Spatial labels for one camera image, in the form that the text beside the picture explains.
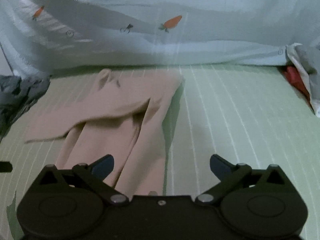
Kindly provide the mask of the beige shirt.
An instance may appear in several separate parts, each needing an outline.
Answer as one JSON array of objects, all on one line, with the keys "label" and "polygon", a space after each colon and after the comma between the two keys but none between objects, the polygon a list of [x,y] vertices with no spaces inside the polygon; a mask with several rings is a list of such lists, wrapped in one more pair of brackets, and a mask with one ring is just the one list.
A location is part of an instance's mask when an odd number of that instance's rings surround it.
[{"label": "beige shirt", "polygon": [[162,124],[181,83],[176,71],[117,77],[102,70],[88,96],[39,115],[25,140],[63,138],[56,160],[61,169],[111,155],[114,167],[105,184],[129,197],[161,194],[166,159]]}]

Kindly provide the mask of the blue denim garment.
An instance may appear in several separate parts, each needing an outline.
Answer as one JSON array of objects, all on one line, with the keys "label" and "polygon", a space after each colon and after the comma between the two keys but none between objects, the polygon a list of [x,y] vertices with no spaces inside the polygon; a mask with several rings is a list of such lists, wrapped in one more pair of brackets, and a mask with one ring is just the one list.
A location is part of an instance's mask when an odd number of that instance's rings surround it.
[{"label": "blue denim garment", "polygon": [[1,137],[44,96],[49,85],[49,78],[1,76]]}]

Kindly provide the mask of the light blue carrot-print quilt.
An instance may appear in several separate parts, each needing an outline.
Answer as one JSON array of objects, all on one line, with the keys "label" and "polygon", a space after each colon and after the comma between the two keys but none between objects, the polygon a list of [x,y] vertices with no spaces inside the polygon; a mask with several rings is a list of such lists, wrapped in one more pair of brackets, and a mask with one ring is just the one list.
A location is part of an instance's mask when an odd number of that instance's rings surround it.
[{"label": "light blue carrot-print quilt", "polygon": [[1,0],[1,45],[20,74],[80,66],[281,66],[319,46],[319,0]]}]

